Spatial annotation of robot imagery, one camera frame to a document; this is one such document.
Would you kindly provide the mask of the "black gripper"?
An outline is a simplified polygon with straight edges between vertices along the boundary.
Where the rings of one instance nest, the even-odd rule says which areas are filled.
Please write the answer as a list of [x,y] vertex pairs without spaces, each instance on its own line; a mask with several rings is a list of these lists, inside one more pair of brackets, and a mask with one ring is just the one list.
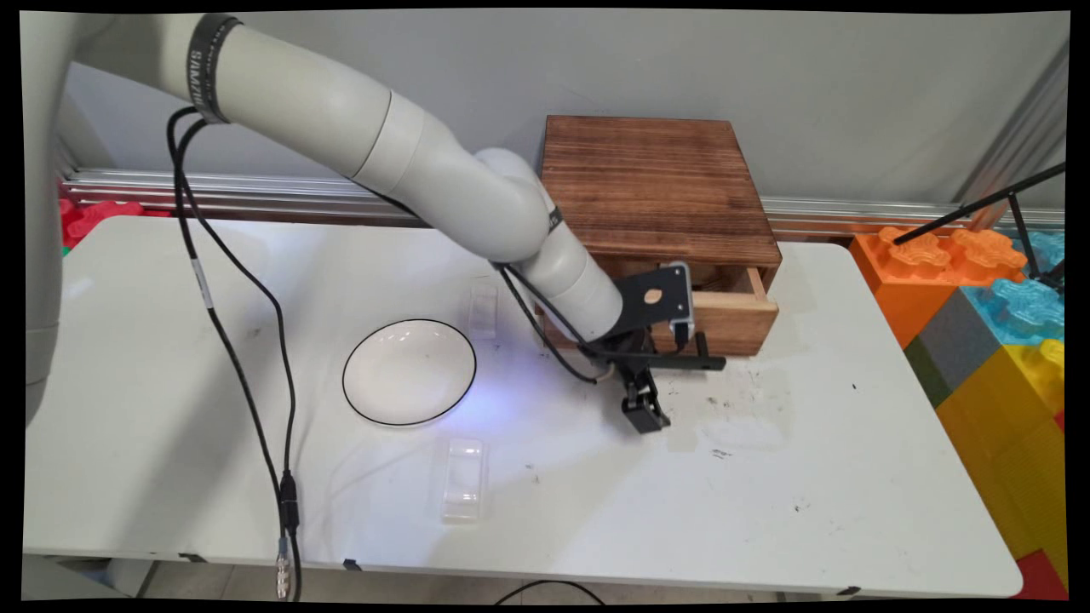
[[631,426],[643,435],[671,426],[658,401],[657,384],[651,375],[651,356],[657,356],[657,368],[674,371],[723,371],[726,358],[708,352],[703,330],[692,339],[697,353],[659,350],[650,330],[627,333],[597,339],[594,351],[615,365],[623,381],[622,413]]

